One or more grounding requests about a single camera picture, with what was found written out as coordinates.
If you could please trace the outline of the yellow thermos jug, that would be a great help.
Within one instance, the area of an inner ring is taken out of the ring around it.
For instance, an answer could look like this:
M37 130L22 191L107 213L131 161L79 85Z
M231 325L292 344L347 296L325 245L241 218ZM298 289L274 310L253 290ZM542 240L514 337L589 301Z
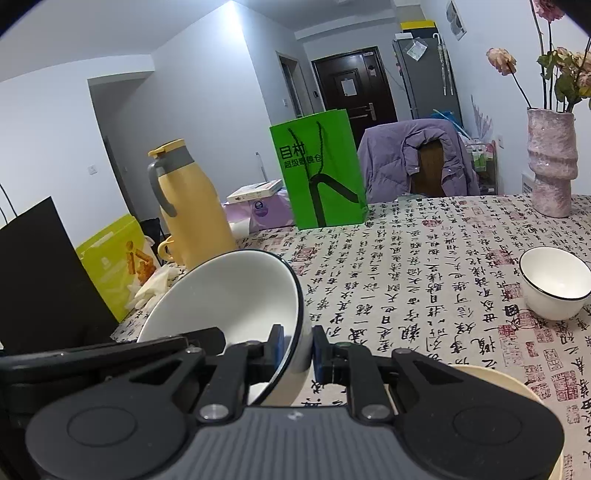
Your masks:
M228 219L211 180L183 139L148 152L149 185L173 240L173 251L190 271L236 249Z

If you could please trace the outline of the white black-rimmed bowl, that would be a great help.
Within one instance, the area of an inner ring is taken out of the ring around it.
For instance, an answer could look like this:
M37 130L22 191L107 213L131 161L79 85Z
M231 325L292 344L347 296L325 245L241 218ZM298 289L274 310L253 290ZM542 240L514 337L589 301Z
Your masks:
M542 319L569 320L590 298L590 267L565 250L527 250L519 259L519 270L525 303Z
M138 340L217 327L226 344L265 341L283 326L283 347L269 381L252 386L249 403L290 406L311 366L311 321L293 268L273 253L245 249L219 255L185 274L156 304Z

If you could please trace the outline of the white rubber gloves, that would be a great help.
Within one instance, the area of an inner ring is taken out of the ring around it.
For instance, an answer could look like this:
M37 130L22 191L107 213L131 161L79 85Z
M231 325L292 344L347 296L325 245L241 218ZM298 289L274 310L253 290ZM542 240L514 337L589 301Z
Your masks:
M131 297L126 308L128 310L151 311L184 274L185 269L175 264L162 266Z

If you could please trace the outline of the grey refrigerator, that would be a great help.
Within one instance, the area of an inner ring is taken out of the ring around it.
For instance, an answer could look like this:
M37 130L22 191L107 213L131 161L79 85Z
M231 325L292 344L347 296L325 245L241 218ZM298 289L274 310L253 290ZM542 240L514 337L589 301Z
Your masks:
M393 40L413 119L449 118L463 125L451 60L438 32Z

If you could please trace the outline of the wooden chair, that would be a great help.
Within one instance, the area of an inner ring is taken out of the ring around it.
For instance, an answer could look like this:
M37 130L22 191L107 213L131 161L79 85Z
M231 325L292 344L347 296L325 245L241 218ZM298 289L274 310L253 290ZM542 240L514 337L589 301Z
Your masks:
M411 192L427 197L444 197L442 174L444 150L440 141L422 145L418 149L419 172L411 178Z

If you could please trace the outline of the yellow-green snack box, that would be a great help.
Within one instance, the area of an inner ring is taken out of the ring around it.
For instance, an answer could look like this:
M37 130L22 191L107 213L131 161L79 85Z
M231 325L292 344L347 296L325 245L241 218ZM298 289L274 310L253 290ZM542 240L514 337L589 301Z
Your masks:
M135 305L133 298L140 287L159 268L139 223L130 214L96 233L75 251L118 322Z

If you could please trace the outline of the pink textured vase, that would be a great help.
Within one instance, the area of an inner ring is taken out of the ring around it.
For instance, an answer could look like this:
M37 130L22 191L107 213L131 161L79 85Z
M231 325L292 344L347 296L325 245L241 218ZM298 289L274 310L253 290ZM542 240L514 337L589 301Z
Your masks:
M578 176L575 117L547 109L529 109L527 115L533 207L548 217L568 217L571 182Z

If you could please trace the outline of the black paper shopping bag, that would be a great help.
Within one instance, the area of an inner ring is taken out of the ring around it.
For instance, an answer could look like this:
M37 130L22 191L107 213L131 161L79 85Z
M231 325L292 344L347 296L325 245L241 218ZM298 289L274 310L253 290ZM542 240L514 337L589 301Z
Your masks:
M48 197L1 228L1 354L109 343L118 325Z

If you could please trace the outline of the wall picture frame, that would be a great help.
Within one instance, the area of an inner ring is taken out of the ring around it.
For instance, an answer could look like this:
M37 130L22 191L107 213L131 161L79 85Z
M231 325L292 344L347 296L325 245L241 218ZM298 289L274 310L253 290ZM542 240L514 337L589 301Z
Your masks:
M449 0L447 3L446 18L455 38L461 40L466 35L467 30L454 0Z

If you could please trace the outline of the purple tissue pack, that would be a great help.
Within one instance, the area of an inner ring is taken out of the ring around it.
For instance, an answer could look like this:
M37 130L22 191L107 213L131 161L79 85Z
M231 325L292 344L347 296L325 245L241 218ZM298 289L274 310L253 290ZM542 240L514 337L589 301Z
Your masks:
M263 230L294 226L287 190L281 189L273 196L222 205L231 233L236 240Z

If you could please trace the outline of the dried pink roses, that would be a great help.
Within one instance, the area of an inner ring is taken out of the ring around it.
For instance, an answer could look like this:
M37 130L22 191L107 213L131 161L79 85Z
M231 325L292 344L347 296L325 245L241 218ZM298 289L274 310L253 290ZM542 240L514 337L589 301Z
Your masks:
M529 0L528 3L540 48L536 63L540 67L543 109L572 113L576 105L590 101L590 39L583 52L556 46L552 24L566 14L555 1Z

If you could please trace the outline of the calligraphy print tablecloth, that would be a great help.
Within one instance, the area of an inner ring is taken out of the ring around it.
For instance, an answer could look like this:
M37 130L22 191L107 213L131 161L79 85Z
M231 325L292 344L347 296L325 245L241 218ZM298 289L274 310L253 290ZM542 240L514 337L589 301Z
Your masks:
M300 278L311 321L375 354L410 347L446 363L495 369L527 385L565 430L563 475L590 475L590 313L537 318L520 256L538 246L590 257L590 200L565 219L525 195L401 198L362 225L266 230L246 248L276 253Z

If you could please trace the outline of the green paper shopping bag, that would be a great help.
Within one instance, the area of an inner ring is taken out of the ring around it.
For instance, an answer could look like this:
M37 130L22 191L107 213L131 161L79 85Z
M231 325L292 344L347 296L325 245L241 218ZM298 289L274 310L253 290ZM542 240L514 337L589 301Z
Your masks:
M298 229L366 221L366 189L345 110L276 124L270 135Z

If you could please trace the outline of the dark entrance door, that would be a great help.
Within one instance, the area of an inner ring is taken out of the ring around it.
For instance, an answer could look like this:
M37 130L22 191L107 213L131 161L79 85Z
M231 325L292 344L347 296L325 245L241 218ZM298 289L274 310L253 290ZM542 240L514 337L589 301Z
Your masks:
M356 146L370 127L398 120L377 47L311 62L327 110L346 110Z

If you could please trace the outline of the yellow mug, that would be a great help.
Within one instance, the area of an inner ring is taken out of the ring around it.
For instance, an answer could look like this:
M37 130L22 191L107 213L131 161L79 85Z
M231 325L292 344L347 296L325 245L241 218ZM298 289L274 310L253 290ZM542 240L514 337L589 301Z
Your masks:
M175 251L174 238L168 235L157 247L157 256L167 263L178 263L180 261Z

